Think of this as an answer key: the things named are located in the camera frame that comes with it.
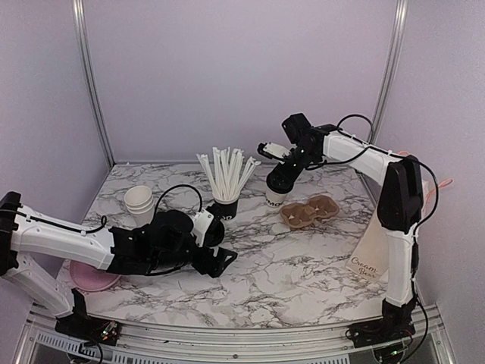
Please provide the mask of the black cup lid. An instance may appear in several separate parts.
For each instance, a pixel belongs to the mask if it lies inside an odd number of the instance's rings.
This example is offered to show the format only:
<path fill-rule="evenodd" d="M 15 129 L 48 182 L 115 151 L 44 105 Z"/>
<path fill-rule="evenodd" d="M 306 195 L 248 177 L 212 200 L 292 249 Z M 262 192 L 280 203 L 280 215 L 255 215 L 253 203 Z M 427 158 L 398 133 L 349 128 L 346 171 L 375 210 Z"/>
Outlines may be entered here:
<path fill-rule="evenodd" d="M 293 182 L 288 181 L 284 176 L 273 172 L 267 176 L 266 184 L 269 190 L 279 194 L 289 193 L 294 186 Z"/>

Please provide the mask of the white paper coffee cup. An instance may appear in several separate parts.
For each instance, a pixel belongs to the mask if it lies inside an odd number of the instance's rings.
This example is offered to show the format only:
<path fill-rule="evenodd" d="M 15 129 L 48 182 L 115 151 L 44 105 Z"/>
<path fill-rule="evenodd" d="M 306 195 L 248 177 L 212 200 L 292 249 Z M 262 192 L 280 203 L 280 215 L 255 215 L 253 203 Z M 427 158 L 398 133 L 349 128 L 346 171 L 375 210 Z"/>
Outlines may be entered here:
<path fill-rule="evenodd" d="M 266 187 L 265 201 L 267 205 L 270 206 L 271 208 L 278 208 L 282 206 L 288 194 L 289 194 L 288 192 L 286 193 L 275 192 L 270 187 Z"/>

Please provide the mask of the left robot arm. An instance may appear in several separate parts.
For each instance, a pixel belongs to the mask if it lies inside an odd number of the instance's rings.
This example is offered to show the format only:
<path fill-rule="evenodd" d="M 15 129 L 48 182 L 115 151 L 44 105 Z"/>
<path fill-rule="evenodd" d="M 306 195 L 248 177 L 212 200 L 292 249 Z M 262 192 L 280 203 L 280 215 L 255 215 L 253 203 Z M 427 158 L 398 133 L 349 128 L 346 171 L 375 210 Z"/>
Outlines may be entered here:
<path fill-rule="evenodd" d="M 59 284 L 31 253 L 81 262 L 114 275 L 157 277 L 185 265 L 199 274 L 219 277 L 237 258 L 221 248 L 224 225 L 215 206 L 200 207 L 193 216 L 155 209 L 149 220 L 132 230 L 89 228 L 51 218 L 25 206 L 10 191 L 1 198 L 1 277 L 41 303 L 79 337 L 95 332 L 84 296 Z"/>

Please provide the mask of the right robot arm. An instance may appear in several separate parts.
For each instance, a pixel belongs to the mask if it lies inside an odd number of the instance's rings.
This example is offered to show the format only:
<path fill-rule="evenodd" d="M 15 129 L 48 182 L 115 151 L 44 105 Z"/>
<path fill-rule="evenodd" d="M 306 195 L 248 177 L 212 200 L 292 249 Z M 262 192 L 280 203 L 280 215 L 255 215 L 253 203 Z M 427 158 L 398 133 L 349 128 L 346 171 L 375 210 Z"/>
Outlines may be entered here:
<path fill-rule="evenodd" d="M 413 155 L 398 155 L 367 143 L 340 124 L 313 126 L 302 113 L 290 115 L 282 128 L 291 149 L 274 143 L 258 147 L 260 155 L 277 160 L 266 178 L 268 204 L 282 203 L 303 171 L 326 165 L 348 165 L 380 186 L 377 218 L 386 236 L 390 266 L 383 318 L 377 320 L 375 332 L 384 340 L 394 338 L 410 321 L 418 302 L 418 230 L 428 220 L 421 214 L 425 164 Z"/>

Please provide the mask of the stack of black lids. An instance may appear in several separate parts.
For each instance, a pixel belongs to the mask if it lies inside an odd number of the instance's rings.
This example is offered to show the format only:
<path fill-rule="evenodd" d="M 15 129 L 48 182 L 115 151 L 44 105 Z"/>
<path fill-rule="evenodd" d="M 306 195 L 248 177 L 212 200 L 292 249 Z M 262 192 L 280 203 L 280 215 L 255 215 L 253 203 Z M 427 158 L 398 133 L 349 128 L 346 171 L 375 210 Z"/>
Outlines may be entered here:
<path fill-rule="evenodd" d="M 220 221 L 213 221 L 205 233 L 204 246 L 215 247 L 223 242 L 225 234 L 224 224 Z"/>

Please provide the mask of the black cup holding straws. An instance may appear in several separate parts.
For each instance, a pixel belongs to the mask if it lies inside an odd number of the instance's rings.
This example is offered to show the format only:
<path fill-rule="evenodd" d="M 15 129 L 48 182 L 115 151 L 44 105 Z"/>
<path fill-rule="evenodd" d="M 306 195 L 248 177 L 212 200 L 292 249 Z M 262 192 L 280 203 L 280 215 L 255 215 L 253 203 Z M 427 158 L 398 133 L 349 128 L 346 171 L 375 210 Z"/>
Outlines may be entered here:
<path fill-rule="evenodd" d="M 238 202 L 238 197 L 231 200 L 215 199 L 212 211 L 221 221 L 231 221 L 236 217 Z"/>

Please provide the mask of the bundle of white wrapped straws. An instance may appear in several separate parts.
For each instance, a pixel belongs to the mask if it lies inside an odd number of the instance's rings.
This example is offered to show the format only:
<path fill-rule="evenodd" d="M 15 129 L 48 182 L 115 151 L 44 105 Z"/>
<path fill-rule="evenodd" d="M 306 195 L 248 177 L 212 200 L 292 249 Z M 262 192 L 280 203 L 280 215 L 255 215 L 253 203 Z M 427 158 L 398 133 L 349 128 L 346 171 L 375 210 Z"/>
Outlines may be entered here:
<path fill-rule="evenodd" d="M 261 164 L 253 157 L 246 158 L 242 149 L 212 148 L 212 162 L 207 154 L 196 155 L 218 202 L 232 203 L 239 198 L 243 187 Z"/>

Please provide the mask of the stack of white paper cups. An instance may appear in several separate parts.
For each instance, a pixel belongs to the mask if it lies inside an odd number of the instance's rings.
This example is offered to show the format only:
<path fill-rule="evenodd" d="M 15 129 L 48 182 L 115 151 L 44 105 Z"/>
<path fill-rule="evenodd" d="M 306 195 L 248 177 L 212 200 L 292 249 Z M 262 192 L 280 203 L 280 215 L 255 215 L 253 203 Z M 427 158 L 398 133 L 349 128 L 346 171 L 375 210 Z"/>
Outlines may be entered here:
<path fill-rule="evenodd" d="M 135 186 L 124 195 L 124 203 L 132 215 L 137 227 L 142 227 L 152 221 L 155 202 L 152 190 L 147 186 Z"/>

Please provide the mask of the kraft paper bag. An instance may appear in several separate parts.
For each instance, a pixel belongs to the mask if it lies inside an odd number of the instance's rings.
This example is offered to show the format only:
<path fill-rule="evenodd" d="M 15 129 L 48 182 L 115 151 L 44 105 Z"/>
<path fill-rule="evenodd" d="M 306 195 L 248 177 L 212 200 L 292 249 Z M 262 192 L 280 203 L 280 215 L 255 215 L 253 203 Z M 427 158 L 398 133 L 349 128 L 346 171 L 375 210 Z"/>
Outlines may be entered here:
<path fill-rule="evenodd" d="M 386 234 L 374 210 L 368 227 L 349 257 L 346 268 L 371 283 L 387 282 L 389 253 Z"/>

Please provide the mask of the pink plate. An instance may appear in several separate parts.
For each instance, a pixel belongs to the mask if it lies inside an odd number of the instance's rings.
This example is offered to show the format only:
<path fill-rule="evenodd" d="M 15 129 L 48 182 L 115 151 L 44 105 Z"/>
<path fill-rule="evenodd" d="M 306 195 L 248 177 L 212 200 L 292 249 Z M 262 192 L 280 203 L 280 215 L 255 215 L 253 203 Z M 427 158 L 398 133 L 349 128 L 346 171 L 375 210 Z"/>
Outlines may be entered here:
<path fill-rule="evenodd" d="M 70 262 L 69 275 L 76 288 L 90 293 L 107 290 L 120 280 L 120 275 L 107 273 L 75 261 Z"/>

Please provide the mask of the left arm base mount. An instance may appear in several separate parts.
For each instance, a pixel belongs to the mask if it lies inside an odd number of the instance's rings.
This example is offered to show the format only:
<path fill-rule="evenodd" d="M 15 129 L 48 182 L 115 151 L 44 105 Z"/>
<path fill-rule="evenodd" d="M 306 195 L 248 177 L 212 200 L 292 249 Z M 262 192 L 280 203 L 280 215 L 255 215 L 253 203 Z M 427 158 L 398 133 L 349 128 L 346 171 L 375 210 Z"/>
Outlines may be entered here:
<path fill-rule="evenodd" d="M 93 341 L 95 344 L 115 346 L 121 323 L 88 315 L 84 295 L 75 288 L 71 292 L 74 297 L 72 313 L 56 318 L 55 330 L 67 336 Z"/>

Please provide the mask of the right aluminium frame post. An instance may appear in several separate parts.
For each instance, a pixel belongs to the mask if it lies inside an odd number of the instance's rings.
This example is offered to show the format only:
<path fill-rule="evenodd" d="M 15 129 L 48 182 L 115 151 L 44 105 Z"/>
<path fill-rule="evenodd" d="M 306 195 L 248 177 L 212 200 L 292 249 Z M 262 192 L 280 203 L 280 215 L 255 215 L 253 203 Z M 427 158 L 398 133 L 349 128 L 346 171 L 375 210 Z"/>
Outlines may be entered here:
<path fill-rule="evenodd" d="M 384 114 L 386 111 L 388 99 L 392 89 L 393 81 L 399 66 L 399 59 L 402 51 L 402 41 L 405 33 L 405 24 L 408 15 L 408 0 L 398 0 L 394 15 L 393 28 L 390 38 L 390 47 L 384 68 L 383 79 L 381 82 L 380 92 L 377 98 L 377 104 L 374 110 L 373 131 L 369 136 L 371 143 L 376 143 L 379 132 L 383 126 Z"/>

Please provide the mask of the aluminium frame post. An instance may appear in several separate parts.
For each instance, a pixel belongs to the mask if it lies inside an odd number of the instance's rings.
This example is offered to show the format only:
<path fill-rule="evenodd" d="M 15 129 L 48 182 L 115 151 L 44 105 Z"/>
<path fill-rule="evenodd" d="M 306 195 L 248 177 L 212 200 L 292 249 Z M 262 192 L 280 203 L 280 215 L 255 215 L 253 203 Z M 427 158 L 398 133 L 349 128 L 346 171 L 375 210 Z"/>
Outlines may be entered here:
<path fill-rule="evenodd" d="M 99 135 L 102 150 L 105 156 L 105 161 L 110 169 L 115 166 L 114 153 L 108 138 L 107 128 L 102 113 L 102 106 L 99 100 L 98 90 L 95 84 L 95 74 L 92 66 L 92 59 L 89 49 L 89 37 L 86 26 L 86 18 L 84 11 L 84 1 L 72 1 L 74 25 L 77 33 L 78 48 L 80 50 L 80 60 L 83 68 L 84 79 L 86 82 L 86 89 L 91 105 L 95 127 Z"/>
<path fill-rule="evenodd" d="M 408 15 L 408 0 L 398 0 L 394 15 L 393 28 L 390 38 L 390 47 L 384 68 L 383 79 L 381 82 L 380 92 L 377 98 L 377 104 L 374 110 L 373 131 L 369 136 L 371 143 L 376 143 L 379 132 L 383 126 L 384 114 L 386 111 L 388 99 L 392 89 L 393 81 L 399 66 L 399 59 L 402 51 L 402 41 L 405 33 L 405 24 Z"/>

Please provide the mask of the front aluminium rail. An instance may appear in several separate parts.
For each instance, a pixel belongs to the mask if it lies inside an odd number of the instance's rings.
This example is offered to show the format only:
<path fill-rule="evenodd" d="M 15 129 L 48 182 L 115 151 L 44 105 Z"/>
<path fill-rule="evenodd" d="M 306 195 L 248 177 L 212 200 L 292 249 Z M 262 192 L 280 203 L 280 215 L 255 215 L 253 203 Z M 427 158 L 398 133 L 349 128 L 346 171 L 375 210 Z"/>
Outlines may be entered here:
<path fill-rule="evenodd" d="M 28 315 L 15 363 L 454 363 L 455 355 L 436 306 L 412 314 L 414 334 L 362 340 L 362 324 L 340 322 L 294 328 L 197 328 L 121 321 L 113 346 L 86 347 L 55 331 L 39 304 Z M 359 338 L 354 344 L 352 339 Z"/>

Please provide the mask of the left aluminium frame post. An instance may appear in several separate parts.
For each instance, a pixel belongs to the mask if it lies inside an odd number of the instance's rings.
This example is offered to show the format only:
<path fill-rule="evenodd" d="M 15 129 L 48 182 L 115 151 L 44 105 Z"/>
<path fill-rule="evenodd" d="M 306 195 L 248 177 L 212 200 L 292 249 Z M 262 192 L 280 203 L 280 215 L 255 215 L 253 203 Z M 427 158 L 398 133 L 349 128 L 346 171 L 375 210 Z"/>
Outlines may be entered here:
<path fill-rule="evenodd" d="M 105 161 L 110 169 L 115 166 L 114 153 L 108 138 L 107 128 L 102 113 L 102 106 L 99 100 L 98 90 L 95 84 L 95 74 L 92 66 L 92 59 L 89 49 L 89 37 L 86 26 L 86 18 L 84 11 L 84 1 L 72 1 L 74 25 L 77 33 L 78 48 L 80 50 L 80 60 L 83 68 L 84 79 L 86 82 L 86 89 L 91 105 L 95 127 L 99 135 L 102 150 L 105 156 Z"/>

